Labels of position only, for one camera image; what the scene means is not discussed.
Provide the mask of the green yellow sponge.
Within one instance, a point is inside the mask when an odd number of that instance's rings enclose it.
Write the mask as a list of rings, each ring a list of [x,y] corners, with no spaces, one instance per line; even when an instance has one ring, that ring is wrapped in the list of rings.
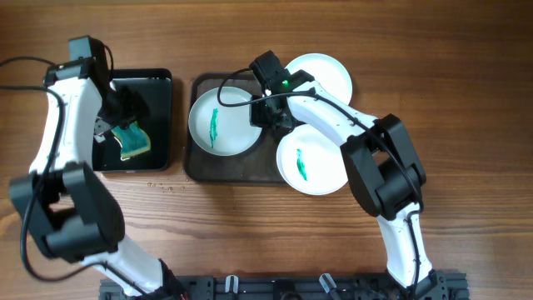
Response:
[[[151,139],[141,129],[138,122],[131,123],[126,129],[115,127],[112,129],[112,134],[121,147],[120,159],[122,161],[147,153],[152,149]]]

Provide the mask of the white plate stained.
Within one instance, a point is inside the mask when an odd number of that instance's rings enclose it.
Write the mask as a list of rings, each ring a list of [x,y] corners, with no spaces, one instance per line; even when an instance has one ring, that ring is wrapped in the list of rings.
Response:
[[[248,106],[224,107],[217,101],[218,88],[203,93],[189,112],[188,129],[202,150],[216,156],[245,152],[261,136],[262,129],[250,124]]]
[[[276,165],[288,185],[313,196],[334,193],[348,182],[340,148],[308,124],[279,142]]]

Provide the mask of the white plate front stained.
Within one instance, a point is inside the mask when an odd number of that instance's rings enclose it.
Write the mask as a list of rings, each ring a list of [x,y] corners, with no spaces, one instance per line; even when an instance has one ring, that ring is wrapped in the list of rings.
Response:
[[[308,124],[279,142],[276,165],[288,185],[313,196],[334,193],[348,182],[340,148]]]

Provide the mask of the white plate back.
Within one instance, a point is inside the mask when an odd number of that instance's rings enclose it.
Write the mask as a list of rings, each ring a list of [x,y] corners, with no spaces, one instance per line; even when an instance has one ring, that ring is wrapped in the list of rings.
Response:
[[[335,58],[322,53],[308,53],[294,58],[286,65],[290,73],[303,70],[333,97],[349,105],[353,92],[351,76]]]

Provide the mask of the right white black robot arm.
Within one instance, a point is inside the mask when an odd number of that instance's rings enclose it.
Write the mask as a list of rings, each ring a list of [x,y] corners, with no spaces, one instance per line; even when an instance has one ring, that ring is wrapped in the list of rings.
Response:
[[[284,108],[339,147],[353,197],[378,221],[391,279],[410,299],[435,298],[437,278],[420,225],[426,172],[403,122],[357,111],[310,73],[287,70],[272,51],[249,68],[265,94],[252,108]]]

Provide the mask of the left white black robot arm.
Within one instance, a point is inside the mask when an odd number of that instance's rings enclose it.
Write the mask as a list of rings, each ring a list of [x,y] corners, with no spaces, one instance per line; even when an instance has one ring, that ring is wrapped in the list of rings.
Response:
[[[42,282],[60,282],[71,272],[46,277],[31,265],[27,240],[48,259],[95,268],[134,299],[186,299],[187,290],[160,259],[125,233],[122,210],[92,169],[93,140],[103,131],[131,128],[147,111],[142,97],[112,85],[107,45],[90,37],[69,40],[70,59],[49,62],[38,90],[47,94],[41,146],[25,177],[8,194],[22,219],[20,255],[26,271]]]

